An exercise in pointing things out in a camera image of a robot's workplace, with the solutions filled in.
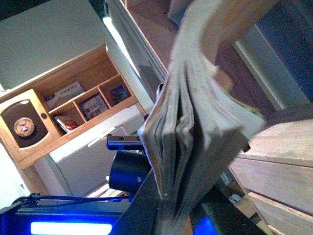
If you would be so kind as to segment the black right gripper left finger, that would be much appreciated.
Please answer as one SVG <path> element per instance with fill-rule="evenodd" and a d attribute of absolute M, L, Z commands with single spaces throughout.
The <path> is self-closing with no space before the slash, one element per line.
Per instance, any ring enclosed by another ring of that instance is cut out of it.
<path fill-rule="evenodd" d="M 112 228 L 112 235 L 159 235 L 161 199 L 154 173 L 148 173 L 129 208 Z"/>

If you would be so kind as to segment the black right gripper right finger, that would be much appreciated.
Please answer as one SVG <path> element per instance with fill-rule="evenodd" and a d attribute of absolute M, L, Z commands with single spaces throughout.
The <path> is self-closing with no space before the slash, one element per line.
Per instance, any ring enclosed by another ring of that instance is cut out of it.
<path fill-rule="evenodd" d="M 250 219 L 231 203 L 202 203 L 190 214 L 195 235 L 263 235 Z"/>

